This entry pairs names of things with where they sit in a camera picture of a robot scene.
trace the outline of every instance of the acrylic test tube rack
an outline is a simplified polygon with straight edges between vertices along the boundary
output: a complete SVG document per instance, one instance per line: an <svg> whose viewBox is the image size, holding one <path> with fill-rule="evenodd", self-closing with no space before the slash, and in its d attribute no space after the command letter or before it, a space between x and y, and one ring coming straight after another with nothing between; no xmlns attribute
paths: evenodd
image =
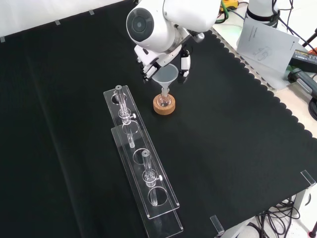
<svg viewBox="0 0 317 238"><path fill-rule="evenodd" d="M179 203L127 86L104 92L111 129L149 238L183 231Z"/></svg>

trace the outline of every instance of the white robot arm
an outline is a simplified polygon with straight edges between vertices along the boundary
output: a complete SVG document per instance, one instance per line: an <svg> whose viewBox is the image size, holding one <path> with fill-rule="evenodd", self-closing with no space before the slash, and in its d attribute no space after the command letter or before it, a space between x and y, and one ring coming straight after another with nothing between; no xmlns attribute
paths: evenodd
<svg viewBox="0 0 317 238"><path fill-rule="evenodd" d="M127 17L127 31L137 44L145 80L181 54L180 74L189 74L190 55L183 48L189 37L197 42L215 23L221 0L142 0Z"/></svg>

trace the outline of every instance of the paper document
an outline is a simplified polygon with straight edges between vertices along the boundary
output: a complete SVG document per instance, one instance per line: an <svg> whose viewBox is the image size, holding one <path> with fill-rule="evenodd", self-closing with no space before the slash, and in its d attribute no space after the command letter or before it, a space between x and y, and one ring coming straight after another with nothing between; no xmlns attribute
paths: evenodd
<svg viewBox="0 0 317 238"><path fill-rule="evenodd" d="M237 52L284 73L298 41L295 36L246 18Z"/></svg>

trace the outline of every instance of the metal leg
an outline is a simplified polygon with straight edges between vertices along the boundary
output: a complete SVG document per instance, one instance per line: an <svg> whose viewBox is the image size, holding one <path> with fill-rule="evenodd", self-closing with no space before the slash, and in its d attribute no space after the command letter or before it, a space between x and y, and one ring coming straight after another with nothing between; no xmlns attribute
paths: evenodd
<svg viewBox="0 0 317 238"><path fill-rule="evenodd" d="M226 230L225 233L223 233L223 235L221 236L221 238L236 238L243 231L243 229L245 229L245 227L252 219L253 217Z"/></svg>
<svg viewBox="0 0 317 238"><path fill-rule="evenodd" d="M294 207L299 211L308 202L309 194L311 193L312 187L309 187L296 194Z"/></svg>

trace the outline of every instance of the black felt mat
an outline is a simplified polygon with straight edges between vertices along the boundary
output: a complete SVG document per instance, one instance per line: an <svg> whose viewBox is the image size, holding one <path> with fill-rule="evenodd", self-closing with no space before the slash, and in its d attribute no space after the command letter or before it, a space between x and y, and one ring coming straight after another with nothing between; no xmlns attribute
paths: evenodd
<svg viewBox="0 0 317 238"><path fill-rule="evenodd" d="M60 26L52 23L31 29L1 45L14 58L12 65L4 66L9 72L5 78L19 85L7 88L11 96L1 106L10 105L13 95L20 95L20 87L23 93L32 91L32 96L14 102L18 116L8 111L1 118L4 124L23 128L19 132L7 127L1 134L5 142L1 154L15 164L6 167L10 173L6 175L19 175L21 164L23 178L30 173L36 181L17 182L17 193L42 192L45 202L49 196L40 186L52 183L61 184L57 192L64 198L61 169L51 166L48 157L50 151L54 153L52 163L60 161L72 201L72 206L69 200L54 207L46 204L46 216L55 210L66 214L50 220L60 237L76 237L79 232L86 238L145 237L103 96L118 84L129 86L180 202L184 232L179 237L213 237L216 231L210 216L217 215L226 230L308 187L301 171L317 178L317 140L211 34L200 44L188 42L193 46L191 78L185 85L174 82L170 86L176 111L167 117L157 115L152 100L160 88L154 82L143 84L134 44L125 29L132 7L125 1L100 8L93 16L83 13L61 20ZM35 112L23 104L32 102L33 95L37 97L32 103ZM23 143L34 142L37 131L43 133L41 141L47 141L49 148L46 143ZM26 160L32 164L25 165ZM32 172L35 168L41 173ZM54 179L46 181L43 171L53 173ZM14 192L9 191L8 210L20 204L19 216L13 216L10 225L19 226L19 218L28 219L31 207L34 216L41 215L36 200L30 206L24 197L11 201ZM78 228L72 222L74 216ZM43 221L28 222L37 227ZM8 226L1 232L8 233ZM47 232L45 237L56 237Z"/></svg>

